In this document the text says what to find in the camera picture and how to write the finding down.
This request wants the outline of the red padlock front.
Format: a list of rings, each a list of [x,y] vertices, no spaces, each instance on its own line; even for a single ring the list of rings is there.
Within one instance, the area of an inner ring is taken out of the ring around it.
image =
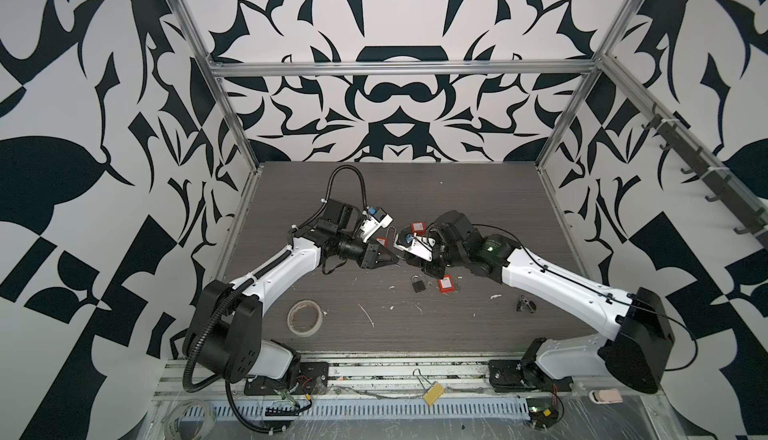
[[[439,279],[437,282],[437,285],[441,293],[449,293],[455,290],[454,281],[449,275],[446,275],[443,278]]]

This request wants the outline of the small black padlock front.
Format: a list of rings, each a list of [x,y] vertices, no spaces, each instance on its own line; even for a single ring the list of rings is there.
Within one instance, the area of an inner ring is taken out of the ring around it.
[[[426,290],[425,281],[418,275],[413,275],[411,277],[411,285],[416,293],[420,293]]]

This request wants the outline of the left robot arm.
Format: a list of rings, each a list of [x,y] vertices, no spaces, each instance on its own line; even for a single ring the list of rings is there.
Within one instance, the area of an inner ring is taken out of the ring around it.
[[[394,265],[396,254],[374,237],[392,217],[381,207],[356,206],[328,199],[310,220],[289,230],[284,248],[253,271],[229,282],[204,287],[183,344],[183,389],[194,393],[223,380],[238,383],[250,376],[279,389],[297,383],[300,355],[262,336],[264,314],[300,278],[330,270],[337,257],[362,269]]]

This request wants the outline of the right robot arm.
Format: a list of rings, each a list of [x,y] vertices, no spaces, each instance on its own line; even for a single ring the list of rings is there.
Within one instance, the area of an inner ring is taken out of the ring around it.
[[[483,228],[450,210],[422,230],[404,228],[395,245],[409,264],[435,279],[449,267],[463,267],[544,300],[593,329],[566,340],[535,339],[515,366],[525,387],[552,391],[568,378],[612,376],[641,393],[660,390],[675,337],[656,293],[594,282],[544,259],[505,229],[484,234]]]

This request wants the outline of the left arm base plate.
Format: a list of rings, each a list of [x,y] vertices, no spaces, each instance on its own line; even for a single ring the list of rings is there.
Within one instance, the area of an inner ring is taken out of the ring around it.
[[[288,393],[311,394],[327,386],[329,376],[328,362],[294,362],[286,373],[278,378],[257,375],[249,378],[244,387],[247,396],[265,396],[286,390]]]

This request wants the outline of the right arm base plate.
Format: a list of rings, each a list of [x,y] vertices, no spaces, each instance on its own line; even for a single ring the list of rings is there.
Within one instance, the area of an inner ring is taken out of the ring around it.
[[[524,360],[490,360],[488,380],[497,393],[571,392],[572,378],[553,379],[534,362]]]

